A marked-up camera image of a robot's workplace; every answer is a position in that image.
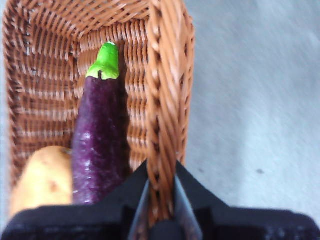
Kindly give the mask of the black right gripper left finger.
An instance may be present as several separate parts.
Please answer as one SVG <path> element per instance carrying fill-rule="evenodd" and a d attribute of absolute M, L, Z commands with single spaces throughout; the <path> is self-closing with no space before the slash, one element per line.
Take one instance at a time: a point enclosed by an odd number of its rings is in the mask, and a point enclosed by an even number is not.
<path fill-rule="evenodd" d="M 93 205 L 53 205 L 17 213 L 3 240 L 124 240 L 148 178 L 144 162 L 123 184 Z"/>

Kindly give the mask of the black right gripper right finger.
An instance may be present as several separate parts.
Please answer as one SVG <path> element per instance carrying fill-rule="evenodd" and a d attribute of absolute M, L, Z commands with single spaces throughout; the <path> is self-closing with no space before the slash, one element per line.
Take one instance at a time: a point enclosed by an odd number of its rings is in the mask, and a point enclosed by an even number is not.
<path fill-rule="evenodd" d="M 232 207 L 201 185 L 179 162 L 176 173 L 205 240 L 318 240 L 320 228 L 289 210 Z"/>

